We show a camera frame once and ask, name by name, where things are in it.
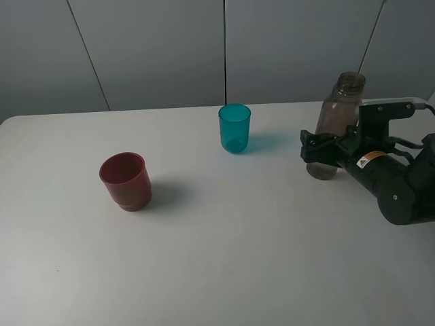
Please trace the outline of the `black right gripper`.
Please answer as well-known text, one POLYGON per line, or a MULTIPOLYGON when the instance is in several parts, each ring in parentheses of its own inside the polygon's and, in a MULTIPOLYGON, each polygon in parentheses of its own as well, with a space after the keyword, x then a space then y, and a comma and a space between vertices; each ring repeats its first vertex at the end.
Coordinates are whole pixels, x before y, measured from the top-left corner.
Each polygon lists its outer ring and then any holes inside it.
POLYGON ((343 167, 361 183, 379 204, 416 204, 420 190, 412 173, 416 159, 396 144, 410 145, 397 137, 383 141, 361 139, 358 127, 349 128, 341 137, 330 133, 312 134, 300 131, 300 157, 305 163, 321 163, 343 167))

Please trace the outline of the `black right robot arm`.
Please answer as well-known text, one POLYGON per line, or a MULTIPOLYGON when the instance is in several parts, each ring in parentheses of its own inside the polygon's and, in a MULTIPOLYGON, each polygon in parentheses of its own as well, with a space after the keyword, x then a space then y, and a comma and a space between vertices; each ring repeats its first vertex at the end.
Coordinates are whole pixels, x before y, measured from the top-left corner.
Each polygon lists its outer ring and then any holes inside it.
POLYGON ((346 134, 300 133, 301 157, 344 169, 376 199, 390 223, 410 225, 434 220, 434 135, 420 145, 385 133, 367 135, 363 127, 346 134))

